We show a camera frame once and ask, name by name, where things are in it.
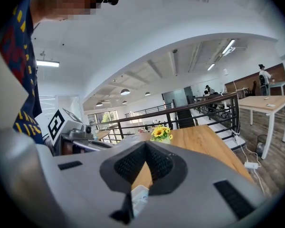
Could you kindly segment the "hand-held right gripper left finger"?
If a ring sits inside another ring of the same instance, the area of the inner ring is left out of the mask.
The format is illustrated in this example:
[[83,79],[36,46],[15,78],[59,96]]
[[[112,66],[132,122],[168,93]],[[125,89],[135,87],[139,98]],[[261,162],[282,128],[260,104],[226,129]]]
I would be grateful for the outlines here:
[[129,224],[134,218],[131,190],[145,158],[145,142],[138,142],[106,159],[100,166],[100,176],[108,188],[125,194],[121,208],[110,215],[116,221]]

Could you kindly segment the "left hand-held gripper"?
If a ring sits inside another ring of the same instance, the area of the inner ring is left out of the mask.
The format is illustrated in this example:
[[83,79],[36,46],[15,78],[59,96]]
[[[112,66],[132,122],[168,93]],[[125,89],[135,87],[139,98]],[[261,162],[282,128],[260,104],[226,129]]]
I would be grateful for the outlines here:
[[90,125],[83,124],[72,112],[59,108],[47,125],[54,156],[97,152],[112,144],[95,138]]

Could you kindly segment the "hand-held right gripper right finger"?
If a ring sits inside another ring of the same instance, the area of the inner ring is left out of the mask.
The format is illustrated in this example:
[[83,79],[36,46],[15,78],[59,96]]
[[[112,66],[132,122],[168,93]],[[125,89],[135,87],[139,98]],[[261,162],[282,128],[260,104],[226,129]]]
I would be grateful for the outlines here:
[[188,167],[176,149],[176,146],[166,143],[145,142],[145,161],[152,177],[150,196],[173,193],[185,181]]

